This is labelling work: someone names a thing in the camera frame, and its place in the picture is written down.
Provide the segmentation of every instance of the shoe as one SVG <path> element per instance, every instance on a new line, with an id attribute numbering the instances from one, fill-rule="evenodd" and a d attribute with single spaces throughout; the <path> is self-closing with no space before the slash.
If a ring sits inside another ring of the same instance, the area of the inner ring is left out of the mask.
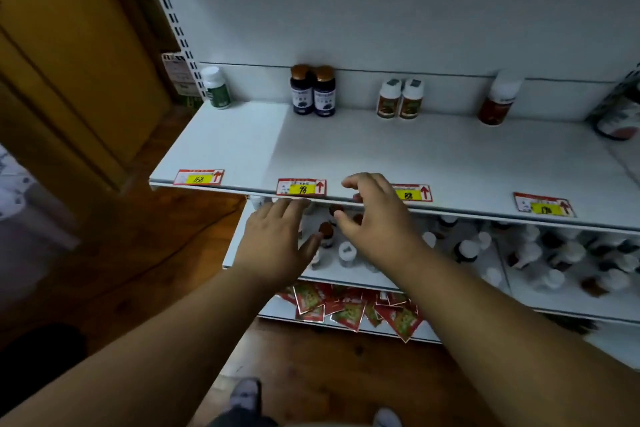
<path id="1" fill-rule="evenodd" d="M 234 407 L 251 410 L 262 415 L 262 384 L 257 378 L 243 378 L 231 391 L 229 410 Z"/>
<path id="2" fill-rule="evenodd" d="M 382 407 L 373 416 L 373 427 L 402 427 L 402 422 L 393 410 Z"/>

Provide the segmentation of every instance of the person's right hand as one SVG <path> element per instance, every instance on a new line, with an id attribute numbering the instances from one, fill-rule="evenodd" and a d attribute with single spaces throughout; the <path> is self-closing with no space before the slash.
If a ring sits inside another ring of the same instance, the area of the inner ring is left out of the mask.
<path id="1" fill-rule="evenodd" d="M 357 225 L 342 211 L 336 211 L 334 218 L 344 236 L 377 268 L 386 273 L 428 249 L 406 205 L 382 174 L 360 172 L 345 178 L 342 185 L 358 190 L 354 199 L 364 204 L 364 219 Z"/>

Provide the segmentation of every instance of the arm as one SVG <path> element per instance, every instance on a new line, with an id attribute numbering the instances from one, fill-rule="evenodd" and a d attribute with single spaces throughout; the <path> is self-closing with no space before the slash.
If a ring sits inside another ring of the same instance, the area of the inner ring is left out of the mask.
<path id="1" fill-rule="evenodd" d="M 505 425 L 637 425 L 636 372 L 429 248 L 380 174 L 342 184 L 365 205 L 362 226 L 335 213 L 344 235 L 418 303 Z"/>
<path id="2" fill-rule="evenodd" d="M 187 425 L 260 309 L 316 253 L 318 236 L 298 249 L 307 205 L 265 204 L 247 221 L 231 269 L 69 370 L 0 426 Z"/>

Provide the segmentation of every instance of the wooden floor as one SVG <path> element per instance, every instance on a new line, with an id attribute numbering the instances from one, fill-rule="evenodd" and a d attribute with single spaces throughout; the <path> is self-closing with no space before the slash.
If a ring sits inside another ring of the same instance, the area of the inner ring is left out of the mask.
<path id="1" fill-rule="evenodd" d="M 136 158 L 129 188 L 97 213 L 83 245 L 0 314 L 0 346 L 64 321 L 81 329 L 94 353 L 221 269 L 244 197 L 147 185 L 187 121 L 181 112 L 164 120 Z M 210 422 L 244 376 L 260 377 L 264 413 L 281 424 L 370 423 L 388 406 L 405 426 L 498 425 L 441 346 L 265 319 L 241 339 L 191 425 Z"/>

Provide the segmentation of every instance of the person's left hand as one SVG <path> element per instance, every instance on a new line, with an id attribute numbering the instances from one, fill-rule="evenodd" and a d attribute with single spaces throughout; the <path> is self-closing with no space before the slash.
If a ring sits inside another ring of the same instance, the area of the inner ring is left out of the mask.
<path id="1" fill-rule="evenodd" d="M 314 234 L 298 249 L 298 226 L 309 204 L 288 197 L 263 204 L 246 222 L 233 268 L 250 273 L 274 293 L 290 286 L 320 245 L 320 235 Z"/>

